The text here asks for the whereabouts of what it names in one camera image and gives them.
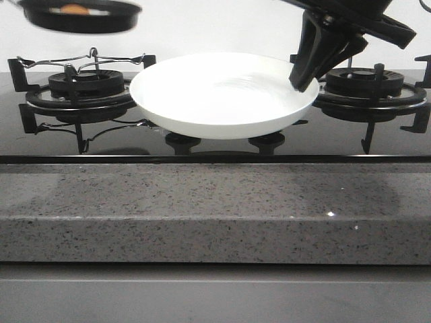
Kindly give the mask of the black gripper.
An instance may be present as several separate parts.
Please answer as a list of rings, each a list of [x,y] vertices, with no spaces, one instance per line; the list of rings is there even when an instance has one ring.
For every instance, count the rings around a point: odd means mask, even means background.
[[[302,32],[294,66],[289,76],[294,89],[306,90],[342,61],[362,52],[368,42],[360,34],[340,38],[340,33],[325,24],[324,13],[339,17],[366,34],[404,49],[416,36],[409,26],[384,14],[390,1],[290,1],[309,9],[302,16]]]

